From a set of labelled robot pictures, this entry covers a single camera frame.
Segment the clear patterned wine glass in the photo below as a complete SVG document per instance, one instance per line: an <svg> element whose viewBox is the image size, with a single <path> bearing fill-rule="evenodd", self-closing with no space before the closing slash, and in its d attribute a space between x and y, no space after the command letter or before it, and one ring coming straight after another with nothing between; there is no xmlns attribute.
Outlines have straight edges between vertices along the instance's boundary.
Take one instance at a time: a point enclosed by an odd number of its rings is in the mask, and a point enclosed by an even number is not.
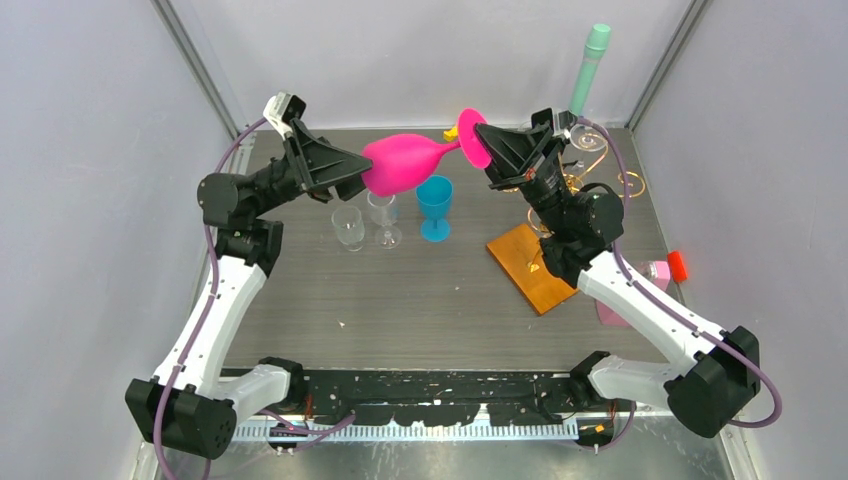
<svg viewBox="0 0 848 480"><path fill-rule="evenodd" d="M331 223L337 239L351 252L362 249L365 237L365 225L361 211L350 205L339 206L331 215Z"/></svg>

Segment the pink plastic wine glass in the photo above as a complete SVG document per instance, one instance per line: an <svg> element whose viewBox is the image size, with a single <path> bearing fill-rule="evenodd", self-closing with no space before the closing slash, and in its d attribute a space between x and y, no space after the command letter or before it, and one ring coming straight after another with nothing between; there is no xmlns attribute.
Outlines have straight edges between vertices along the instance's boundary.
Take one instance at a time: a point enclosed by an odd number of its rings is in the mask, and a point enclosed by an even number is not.
<svg viewBox="0 0 848 480"><path fill-rule="evenodd" d="M397 195L413 190L433 175L443 157L460 150L469 164L479 170L489 166L491 157L474 133L478 123L488 124L476 109L466 108L454 126L455 142L439 142L420 134L401 133L368 144L362 155L372 168L362 174L366 188L379 196Z"/></svg>

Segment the blue plastic wine glass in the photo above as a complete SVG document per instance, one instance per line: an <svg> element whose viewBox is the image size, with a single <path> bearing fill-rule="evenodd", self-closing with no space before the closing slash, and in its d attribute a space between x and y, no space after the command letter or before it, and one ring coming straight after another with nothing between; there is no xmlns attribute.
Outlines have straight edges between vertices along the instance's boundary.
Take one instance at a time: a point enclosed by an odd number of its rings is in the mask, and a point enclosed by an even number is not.
<svg viewBox="0 0 848 480"><path fill-rule="evenodd" d="M453 199L452 182L444 176L432 175L415 189L416 200L425 220L420 227L421 236L428 242L446 240L451 232L446 219Z"/></svg>

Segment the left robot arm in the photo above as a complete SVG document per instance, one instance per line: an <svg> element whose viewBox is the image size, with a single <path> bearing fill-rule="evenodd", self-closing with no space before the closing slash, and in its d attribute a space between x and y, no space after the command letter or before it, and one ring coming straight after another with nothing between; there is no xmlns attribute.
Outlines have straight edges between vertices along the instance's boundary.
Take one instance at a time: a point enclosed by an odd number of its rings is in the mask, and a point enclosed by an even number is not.
<svg viewBox="0 0 848 480"><path fill-rule="evenodd" d="M125 393L159 457L172 449L217 459L251 416L271 406L293 414L305 405L304 369L294 361L266 357L234 380L220 379L234 335L282 250L283 223L262 216L301 195L349 200L364 189L372 162L314 136L299 119L285 128L282 145L281 158L250 175L217 168L198 185L209 276L166 359Z"/></svg>

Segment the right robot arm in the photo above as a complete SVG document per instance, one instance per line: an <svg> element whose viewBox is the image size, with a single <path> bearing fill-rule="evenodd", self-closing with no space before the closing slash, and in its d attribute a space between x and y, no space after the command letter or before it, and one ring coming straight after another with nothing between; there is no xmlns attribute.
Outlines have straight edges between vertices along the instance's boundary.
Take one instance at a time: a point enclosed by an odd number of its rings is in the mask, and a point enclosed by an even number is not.
<svg viewBox="0 0 848 480"><path fill-rule="evenodd" d="M477 121L460 131L479 143L491 189L518 189L548 229L539 241L548 272L613 310L665 358L650 363L595 352L571 372L574 403L589 411L608 399L666 407L705 438L740 426L737 415L765 383L758 338L695 314L623 258L616 244L623 198L598 182L572 191L560 165L567 142L549 125L506 129Z"/></svg>

